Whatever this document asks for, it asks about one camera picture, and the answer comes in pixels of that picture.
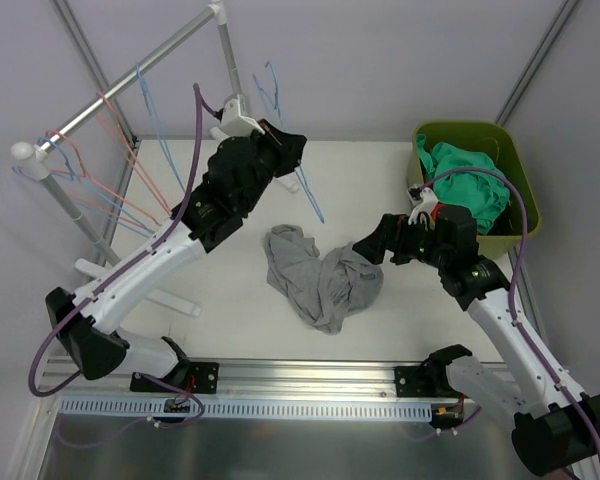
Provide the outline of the grey tank top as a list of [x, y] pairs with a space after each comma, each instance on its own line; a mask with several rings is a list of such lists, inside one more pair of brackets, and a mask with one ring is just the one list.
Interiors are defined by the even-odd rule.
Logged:
[[282, 224], [263, 239], [267, 283], [282, 294], [309, 327], [337, 335], [348, 317], [373, 305], [384, 283], [382, 269], [351, 243], [322, 255], [301, 227]]

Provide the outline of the green tank top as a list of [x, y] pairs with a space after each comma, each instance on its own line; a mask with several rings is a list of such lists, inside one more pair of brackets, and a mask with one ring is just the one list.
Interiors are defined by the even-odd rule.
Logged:
[[[461, 167], [482, 168], [503, 175], [484, 152], [464, 150], [447, 142], [428, 147], [425, 134], [416, 135], [416, 146], [426, 180]], [[480, 235], [491, 231], [510, 200], [509, 188], [483, 172], [453, 173], [435, 182], [433, 191], [441, 203], [467, 208], [477, 222]]]

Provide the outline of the light blue wire hanger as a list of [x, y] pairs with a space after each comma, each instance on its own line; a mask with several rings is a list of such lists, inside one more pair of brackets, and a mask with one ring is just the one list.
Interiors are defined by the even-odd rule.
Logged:
[[85, 173], [82, 167], [75, 167], [72, 158], [63, 148], [60, 148], [60, 156], [63, 159], [63, 167], [51, 168], [51, 177], [56, 180], [65, 181], [66, 183], [75, 184], [81, 191], [90, 192], [94, 198], [97, 198], [97, 201], [90, 200], [84, 195], [70, 191], [68, 193], [69, 198], [78, 206], [85, 207], [96, 215], [112, 220], [115, 225], [122, 226], [124, 229], [143, 238], [149, 238], [155, 232], [154, 228], [139, 217], [141, 214], [140, 210], [137, 210], [136, 214], [134, 214], [128, 208], [124, 207], [122, 200], [106, 188], [99, 186]]

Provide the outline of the black tank top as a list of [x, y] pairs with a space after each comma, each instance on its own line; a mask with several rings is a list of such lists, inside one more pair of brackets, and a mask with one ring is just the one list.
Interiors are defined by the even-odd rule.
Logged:
[[519, 236], [520, 230], [521, 220], [519, 206], [513, 199], [510, 199], [502, 213], [494, 221], [488, 235]]

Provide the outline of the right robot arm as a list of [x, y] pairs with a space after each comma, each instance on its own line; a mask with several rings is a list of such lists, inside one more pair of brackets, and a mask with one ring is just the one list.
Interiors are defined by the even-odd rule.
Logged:
[[481, 255], [468, 209], [445, 206], [434, 221], [385, 214], [354, 251], [375, 265], [387, 252], [395, 265], [435, 268], [443, 289], [487, 335], [514, 378], [485, 368], [471, 354], [432, 366], [428, 388], [468, 396], [509, 433], [514, 450], [543, 476], [596, 456], [600, 465], [600, 394], [591, 396], [551, 354], [516, 304], [514, 285]]

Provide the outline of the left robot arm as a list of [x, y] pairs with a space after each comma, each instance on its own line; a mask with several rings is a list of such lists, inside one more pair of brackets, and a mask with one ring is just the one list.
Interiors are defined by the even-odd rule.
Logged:
[[260, 120], [248, 136], [221, 141], [201, 183], [149, 240], [104, 275], [46, 297], [57, 338], [87, 380], [148, 374], [166, 391], [182, 388], [188, 359], [172, 339], [147, 338], [122, 321], [166, 277], [202, 259], [243, 226], [273, 179], [300, 166], [307, 139]]

